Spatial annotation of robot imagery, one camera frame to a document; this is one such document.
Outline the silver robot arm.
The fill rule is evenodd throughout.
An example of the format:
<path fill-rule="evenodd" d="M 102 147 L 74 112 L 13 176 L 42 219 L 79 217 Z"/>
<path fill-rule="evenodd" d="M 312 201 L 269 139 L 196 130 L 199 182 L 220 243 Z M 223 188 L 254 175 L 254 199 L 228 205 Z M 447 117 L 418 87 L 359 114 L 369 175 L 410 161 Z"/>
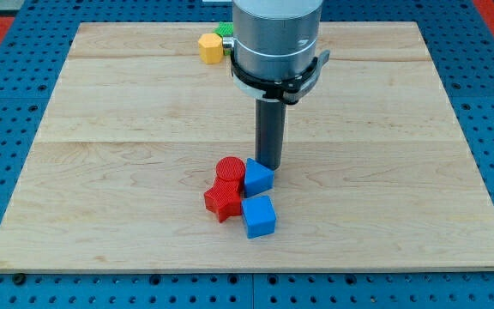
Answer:
<path fill-rule="evenodd" d="M 299 75 L 315 56 L 323 0 L 233 0 L 233 59 L 264 80 Z"/>

